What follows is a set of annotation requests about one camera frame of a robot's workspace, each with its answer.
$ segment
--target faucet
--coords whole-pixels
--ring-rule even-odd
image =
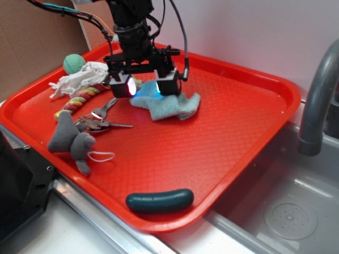
[[[323,132],[339,139],[339,39],[321,60],[308,93],[298,135],[302,155],[320,153]]]

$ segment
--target black cable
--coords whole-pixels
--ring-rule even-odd
[[[182,31],[182,34],[184,36],[184,50],[185,50],[185,71],[184,71],[184,74],[183,74],[183,80],[184,81],[187,81],[188,79],[188,75],[189,75],[189,70],[190,70],[190,64],[189,64],[189,54],[188,54],[188,50],[187,50],[187,36],[186,36],[186,32],[185,32],[185,28],[184,28],[184,24],[182,23],[182,20],[181,20],[181,17],[180,17],[180,14],[179,14],[179,11],[178,9],[176,8],[173,0],[169,0],[171,5],[173,6],[173,9],[175,11],[175,14],[179,20],[179,24],[180,24],[180,27],[181,27],[181,31]]]
[[[165,13],[166,13],[166,2],[165,2],[165,0],[163,0],[163,5],[164,5],[164,7],[163,7],[163,17],[162,17],[162,20],[161,20],[161,22],[160,22],[160,26],[158,26],[158,31],[156,31],[151,37],[153,37],[153,41],[152,41],[152,45],[153,45],[153,47],[155,46],[154,45],[154,39],[160,34],[160,30],[161,30],[161,28],[162,28],[162,26],[163,26],[163,24],[164,24],[164,20],[165,20]]]
[[[41,8],[41,9],[43,9],[43,10],[46,10],[46,11],[49,11],[49,12],[54,12],[54,13],[59,13],[62,16],[68,15],[68,16],[71,16],[71,17],[75,17],[77,19],[84,20],[84,21],[90,22],[91,24],[95,25],[98,29],[101,30],[102,34],[104,35],[105,39],[107,40],[107,42],[109,44],[110,53],[111,53],[111,55],[113,55],[113,48],[112,48],[112,44],[111,44],[112,37],[108,36],[108,33],[105,30],[104,26],[100,23],[100,21],[98,21],[95,17],[93,17],[93,15],[86,13],[86,12],[81,12],[81,11],[78,11],[78,10],[75,10],[75,12],[72,12],[72,11],[69,10],[70,8],[65,8],[65,7],[62,7],[62,6],[58,6],[58,7],[46,6],[46,5],[44,5],[40,2],[36,2],[34,0],[27,0],[27,1],[31,4],[33,4],[33,5]]]

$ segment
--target sink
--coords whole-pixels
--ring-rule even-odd
[[[339,142],[324,136],[306,157],[298,130],[285,125],[212,207],[214,223],[257,253],[339,253]]]

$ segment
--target green cucumber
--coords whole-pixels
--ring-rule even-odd
[[[132,193],[126,197],[126,204],[138,213],[175,213],[190,207],[193,200],[193,191],[177,189],[158,193]]]

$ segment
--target stuffed seal toy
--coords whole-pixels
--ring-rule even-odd
[[[47,149],[50,152],[70,152],[78,170],[88,176],[91,169],[86,163],[86,158],[96,141],[94,137],[83,132],[86,128],[85,124],[74,125],[72,116],[68,112],[61,112],[57,128],[47,144]]]

